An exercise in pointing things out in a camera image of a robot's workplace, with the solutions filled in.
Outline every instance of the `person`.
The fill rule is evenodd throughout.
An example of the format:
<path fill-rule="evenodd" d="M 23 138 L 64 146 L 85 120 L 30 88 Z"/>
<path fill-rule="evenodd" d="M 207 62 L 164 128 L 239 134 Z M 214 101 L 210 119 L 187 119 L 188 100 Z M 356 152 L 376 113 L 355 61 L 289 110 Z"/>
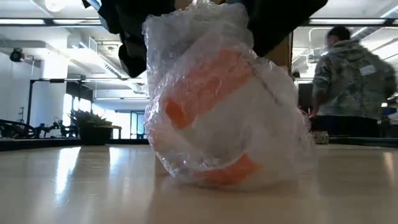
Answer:
<path fill-rule="evenodd" d="M 378 137 L 383 102 L 397 91 L 395 71 L 377 55 L 351 40 L 343 26 L 326 35 L 328 53 L 313 79 L 313 131 L 331 136 Z"/>

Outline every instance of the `white label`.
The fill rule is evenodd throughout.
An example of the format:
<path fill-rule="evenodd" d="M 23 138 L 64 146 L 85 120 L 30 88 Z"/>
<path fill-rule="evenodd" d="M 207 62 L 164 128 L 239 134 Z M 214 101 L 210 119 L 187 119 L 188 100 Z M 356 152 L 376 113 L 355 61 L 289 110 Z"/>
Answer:
<path fill-rule="evenodd" d="M 373 65 L 368 65 L 359 69 L 362 76 L 370 75 L 376 72 L 376 68 Z"/>

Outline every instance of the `plastic bag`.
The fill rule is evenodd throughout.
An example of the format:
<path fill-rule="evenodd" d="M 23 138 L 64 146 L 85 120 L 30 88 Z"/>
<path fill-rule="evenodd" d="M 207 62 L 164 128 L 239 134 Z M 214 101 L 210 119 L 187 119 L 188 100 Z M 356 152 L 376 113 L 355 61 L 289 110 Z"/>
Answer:
<path fill-rule="evenodd" d="M 315 164 L 286 70 L 251 50 L 241 4 L 198 1 L 144 23 L 149 142 L 185 183 L 253 189 Z"/>

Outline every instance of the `plant pot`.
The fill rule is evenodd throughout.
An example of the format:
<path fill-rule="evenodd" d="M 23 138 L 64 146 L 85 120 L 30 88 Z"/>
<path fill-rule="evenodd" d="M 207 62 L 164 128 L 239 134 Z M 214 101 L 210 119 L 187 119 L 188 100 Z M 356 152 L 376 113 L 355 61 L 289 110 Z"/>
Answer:
<path fill-rule="evenodd" d="M 111 139 L 112 130 L 104 127 L 79 128 L 81 143 L 86 146 L 103 146 Z"/>

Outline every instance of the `ceiling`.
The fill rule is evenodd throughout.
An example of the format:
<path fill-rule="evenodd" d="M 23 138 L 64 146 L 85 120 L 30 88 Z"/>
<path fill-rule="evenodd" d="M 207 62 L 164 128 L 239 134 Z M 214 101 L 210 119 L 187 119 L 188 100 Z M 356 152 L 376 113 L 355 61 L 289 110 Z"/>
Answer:
<path fill-rule="evenodd" d="M 46 7 L 46 1 L 63 2 L 63 7 L 59 11 L 50 11 Z M 190 0 L 175 0 L 177 8 L 187 6 Z M 98 17 L 96 11 L 92 8 L 84 9 L 81 0 L 0 0 L 1 17 L 56 17 L 56 18 L 92 18 Z M 329 0 L 328 4 L 316 12 L 313 17 L 381 17 L 388 10 L 397 6 L 396 0 Z M 306 58 L 303 54 L 308 54 L 309 49 L 318 49 L 322 52 L 324 47 L 324 36 L 327 33 L 327 27 L 299 27 L 294 32 L 293 58 L 294 67 L 301 73 L 309 73 L 306 65 Z M 82 36 L 92 37 L 98 44 L 98 57 L 89 57 L 82 51 L 72 51 L 65 49 L 65 39 L 72 33 L 78 32 Z M 363 40 L 363 44 L 370 48 L 376 47 L 398 37 L 396 29 L 381 29 Z M 31 28 L 31 27 L 0 27 L 0 39 L 9 40 L 41 40 L 59 50 L 66 50 L 71 56 L 68 72 L 70 77 L 85 75 L 95 78 L 114 78 L 115 74 L 105 69 L 104 64 L 111 65 L 122 76 L 126 75 L 121 69 L 118 59 L 118 47 L 120 46 L 119 37 L 110 34 L 102 27 L 93 28 Z M 396 45 L 389 47 L 391 52 L 397 52 Z M 388 58 L 398 68 L 398 57 Z M 97 90 L 130 90 L 124 83 L 87 83 L 90 88 Z M 107 102 L 106 106 L 111 107 L 112 102 Z"/>

